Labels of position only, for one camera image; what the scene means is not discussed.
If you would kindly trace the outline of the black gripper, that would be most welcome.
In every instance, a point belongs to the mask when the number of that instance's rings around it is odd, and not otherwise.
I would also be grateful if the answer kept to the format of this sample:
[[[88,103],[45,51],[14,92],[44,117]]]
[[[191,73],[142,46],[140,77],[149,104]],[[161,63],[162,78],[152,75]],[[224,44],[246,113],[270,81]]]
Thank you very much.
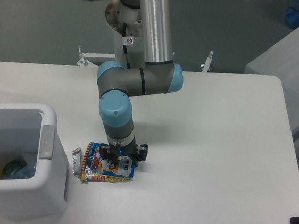
[[[135,142],[123,145],[116,143],[100,144],[99,153],[102,160],[110,161],[110,168],[114,169],[117,163],[117,157],[126,156],[132,159],[134,166],[138,166],[139,162],[146,161],[148,155],[148,145],[141,144],[137,145]]]

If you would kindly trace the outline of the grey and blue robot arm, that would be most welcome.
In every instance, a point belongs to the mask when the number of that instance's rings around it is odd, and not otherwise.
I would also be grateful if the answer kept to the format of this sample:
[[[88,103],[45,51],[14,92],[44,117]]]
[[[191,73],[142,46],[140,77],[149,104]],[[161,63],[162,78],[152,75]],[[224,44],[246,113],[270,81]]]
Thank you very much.
[[[107,135],[99,153],[114,168],[120,156],[133,163],[147,157],[148,146],[136,143],[131,97],[177,92],[184,79],[173,61],[169,0],[107,1],[105,19],[116,42],[114,60],[97,71],[98,108]]]

